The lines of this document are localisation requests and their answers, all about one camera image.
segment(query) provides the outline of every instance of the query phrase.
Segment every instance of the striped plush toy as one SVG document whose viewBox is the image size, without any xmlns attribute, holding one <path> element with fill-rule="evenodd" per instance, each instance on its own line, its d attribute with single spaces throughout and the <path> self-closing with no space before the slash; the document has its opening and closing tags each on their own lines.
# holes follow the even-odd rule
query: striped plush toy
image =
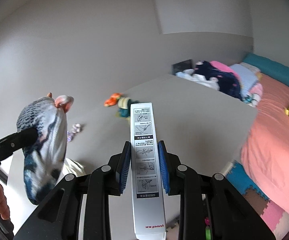
<svg viewBox="0 0 289 240">
<path fill-rule="evenodd" d="M 38 205 L 54 188 L 59 178 L 67 148 L 67 117 L 74 99 L 51 93 L 26 106 L 17 120 L 17 131 L 30 127 L 38 131 L 37 141 L 23 148 L 24 183 L 27 197 Z"/>
</svg>

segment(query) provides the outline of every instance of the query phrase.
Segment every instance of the gray table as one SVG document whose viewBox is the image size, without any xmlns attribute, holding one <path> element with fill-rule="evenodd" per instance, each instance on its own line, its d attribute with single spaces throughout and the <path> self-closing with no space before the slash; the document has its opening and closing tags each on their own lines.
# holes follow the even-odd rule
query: gray table
<svg viewBox="0 0 289 240">
<path fill-rule="evenodd" d="M 125 94 L 140 102 L 152 102 L 157 139 L 164 140 L 168 152 L 177 154 L 182 163 L 209 176 L 221 172 L 238 156 L 257 114 L 255 108 L 238 99 L 171 75 L 133 87 Z M 85 125 L 68 144 L 67 157 L 86 165 L 87 172 L 106 164 L 130 140 L 130 125 L 126 119 L 115 117 L 117 110 L 117 106 L 99 104 L 88 115 L 68 119 L 69 126 L 77 122 Z M 12 191 L 17 189 L 13 198 L 18 197 L 17 202 L 22 201 L 26 208 L 21 218 L 19 214 L 11 217 L 16 228 L 34 208 L 25 195 L 22 165 L 23 156 L 18 152 L 8 185 Z M 178 196 L 165 195 L 167 221 L 179 214 L 179 201 Z M 11 213 L 17 208 L 11 207 Z M 110 222 L 113 240 L 135 239 L 130 179 L 121 197 L 110 197 Z"/>
</svg>

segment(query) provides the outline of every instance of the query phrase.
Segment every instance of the silver rivet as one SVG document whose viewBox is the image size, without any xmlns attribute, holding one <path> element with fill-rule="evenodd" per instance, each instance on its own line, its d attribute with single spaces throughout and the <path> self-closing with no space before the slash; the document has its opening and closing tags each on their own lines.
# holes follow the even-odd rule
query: silver rivet
<svg viewBox="0 0 289 240">
<path fill-rule="evenodd" d="M 110 167 L 109 165 L 105 165 L 105 166 L 102 166 L 102 167 L 101 167 L 101 170 L 102 170 L 103 172 L 110 171 L 110 170 L 111 170 L 111 167 Z"/>
<path fill-rule="evenodd" d="M 217 174 L 214 175 L 214 178 L 215 178 L 216 180 L 223 180 L 224 177 L 223 177 L 222 174 L 217 173 Z"/>
<path fill-rule="evenodd" d="M 179 165 L 178 166 L 178 170 L 179 171 L 186 171 L 187 170 L 187 166 L 186 165 Z"/>
<path fill-rule="evenodd" d="M 66 180 L 66 181 L 71 181 L 71 180 L 73 180 L 74 178 L 75 178 L 75 176 L 74 176 L 73 174 L 68 174 L 68 175 L 65 176 L 65 180 Z"/>
</svg>

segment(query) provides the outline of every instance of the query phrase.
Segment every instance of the orange plush toy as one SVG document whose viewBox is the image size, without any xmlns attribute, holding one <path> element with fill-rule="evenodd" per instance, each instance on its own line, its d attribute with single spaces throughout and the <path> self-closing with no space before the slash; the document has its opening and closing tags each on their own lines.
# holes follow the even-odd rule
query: orange plush toy
<svg viewBox="0 0 289 240">
<path fill-rule="evenodd" d="M 118 103 L 118 100 L 122 96 L 122 93 L 114 93 L 108 100 L 105 101 L 104 106 L 114 106 Z"/>
</svg>

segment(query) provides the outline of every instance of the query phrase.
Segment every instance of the teal pillow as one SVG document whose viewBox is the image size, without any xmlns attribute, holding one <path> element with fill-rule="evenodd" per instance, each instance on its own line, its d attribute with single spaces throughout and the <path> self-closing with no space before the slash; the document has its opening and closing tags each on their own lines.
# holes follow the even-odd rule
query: teal pillow
<svg viewBox="0 0 289 240">
<path fill-rule="evenodd" d="M 243 62 L 259 68 L 263 74 L 266 74 L 289 87 L 289 67 L 253 53 L 249 53 Z"/>
</svg>

